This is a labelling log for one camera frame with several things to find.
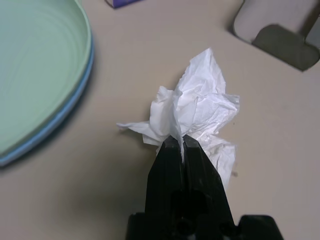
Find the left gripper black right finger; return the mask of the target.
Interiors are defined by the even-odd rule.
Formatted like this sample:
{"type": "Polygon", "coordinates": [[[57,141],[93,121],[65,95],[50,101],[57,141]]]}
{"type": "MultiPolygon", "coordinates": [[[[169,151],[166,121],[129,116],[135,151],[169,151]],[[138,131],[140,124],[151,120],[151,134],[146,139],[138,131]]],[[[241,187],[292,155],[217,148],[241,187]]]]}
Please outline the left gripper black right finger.
{"type": "Polygon", "coordinates": [[[188,209],[194,218],[212,215],[217,221],[233,219],[222,179],[200,143],[189,135],[184,139],[188,209]]]}

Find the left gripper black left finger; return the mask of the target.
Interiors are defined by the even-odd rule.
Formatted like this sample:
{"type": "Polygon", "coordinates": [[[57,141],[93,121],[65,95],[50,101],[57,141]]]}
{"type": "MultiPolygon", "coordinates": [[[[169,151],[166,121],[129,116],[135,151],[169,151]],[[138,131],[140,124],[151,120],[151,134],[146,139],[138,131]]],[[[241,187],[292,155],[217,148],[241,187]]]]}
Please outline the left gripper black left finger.
{"type": "Polygon", "coordinates": [[[186,190],[181,148],[178,141],[169,136],[162,143],[148,174],[145,212],[183,216],[186,190]]]}

